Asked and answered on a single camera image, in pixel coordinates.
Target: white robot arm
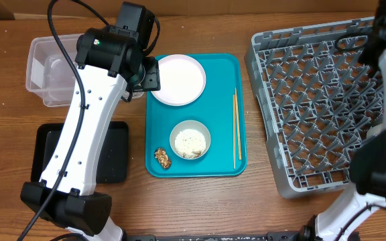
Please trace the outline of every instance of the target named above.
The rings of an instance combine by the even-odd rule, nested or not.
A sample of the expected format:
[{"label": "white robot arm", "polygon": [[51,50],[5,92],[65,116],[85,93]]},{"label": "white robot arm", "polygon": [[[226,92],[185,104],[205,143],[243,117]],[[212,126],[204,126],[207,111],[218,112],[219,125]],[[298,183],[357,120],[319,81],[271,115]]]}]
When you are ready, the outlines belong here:
[{"label": "white robot arm", "polygon": [[[73,0],[88,9],[85,3]],[[142,5],[124,2],[115,25],[90,28],[79,37],[72,64],[52,24],[52,0],[48,21],[56,43],[72,68],[77,82],[62,134],[38,183],[26,182],[21,200],[36,214],[18,240],[23,240],[41,217],[82,239],[121,241],[122,229],[109,217],[111,196],[94,192],[99,156],[115,107],[128,91],[159,90],[159,67],[147,57],[159,36],[159,22]],[[154,22],[157,35],[148,46]]]},{"label": "white robot arm", "polygon": [[[379,67],[384,79],[384,118],[383,126],[386,129],[386,50],[379,58]],[[367,205],[376,204],[386,207],[386,198],[380,195],[366,193],[361,195],[357,192],[356,186],[350,183],[338,199],[323,213],[316,218],[315,231],[323,241],[334,241],[340,230]],[[362,224],[370,215],[376,212],[378,207],[371,207],[357,217],[346,229],[340,240],[347,241],[350,234]]]}]

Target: black tray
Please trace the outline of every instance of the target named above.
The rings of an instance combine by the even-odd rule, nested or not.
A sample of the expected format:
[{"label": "black tray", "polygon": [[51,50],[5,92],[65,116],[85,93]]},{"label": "black tray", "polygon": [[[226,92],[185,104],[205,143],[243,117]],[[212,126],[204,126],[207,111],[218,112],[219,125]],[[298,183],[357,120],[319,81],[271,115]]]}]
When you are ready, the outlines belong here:
[{"label": "black tray", "polygon": [[[63,123],[43,124],[37,130],[31,181],[39,181],[58,144]],[[111,121],[99,156],[96,183],[118,183],[126,179],[129,127],[123,121]]]}]

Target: rice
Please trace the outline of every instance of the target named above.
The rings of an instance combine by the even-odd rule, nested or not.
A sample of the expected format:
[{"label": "rice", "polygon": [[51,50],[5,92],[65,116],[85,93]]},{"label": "rice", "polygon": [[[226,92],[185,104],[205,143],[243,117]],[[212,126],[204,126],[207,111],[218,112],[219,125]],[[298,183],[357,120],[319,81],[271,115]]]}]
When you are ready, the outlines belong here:
[{"label": "rice", "polygon": [[197,158],[205,152],[205,148],[205,137],[197,130],[186,129],[175,137],[175,149],[184,158]]}]

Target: clear plastic container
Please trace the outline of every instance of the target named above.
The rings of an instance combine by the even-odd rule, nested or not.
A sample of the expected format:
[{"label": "clear plastic container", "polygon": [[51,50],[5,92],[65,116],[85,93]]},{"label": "clear plastic container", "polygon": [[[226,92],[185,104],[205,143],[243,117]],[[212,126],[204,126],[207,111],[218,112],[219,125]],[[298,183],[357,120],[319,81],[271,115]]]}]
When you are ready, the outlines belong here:
[{"label": "clear plastic container", "polygon": [[[60,41],[74,62],[80,34],[60,35]],[[74,91],[75,77],[52,36],[32,40],[26,66],[26,89],[37,94],[48,107],[68,106]],[[133,93],[133,98],[143,92]]]}]

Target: cardboard box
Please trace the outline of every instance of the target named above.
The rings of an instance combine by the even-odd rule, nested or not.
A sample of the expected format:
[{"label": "cardboard box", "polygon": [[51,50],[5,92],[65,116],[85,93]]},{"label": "cardboard box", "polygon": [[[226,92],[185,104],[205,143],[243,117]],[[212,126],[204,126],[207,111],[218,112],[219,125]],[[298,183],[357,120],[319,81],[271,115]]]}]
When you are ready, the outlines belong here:
[{"label": "cardboard box", "polygon": [[[16,16],[46,15],[49,0],[0,0]],[[116,17],[121,0],[84,0],[104,17]],[[248,13],[305,13],[375,11],[378,0],[130,0],[146,6],[158,16],[224,15]],[[59,1],[54,15],[94,17],[71,1]]]}]

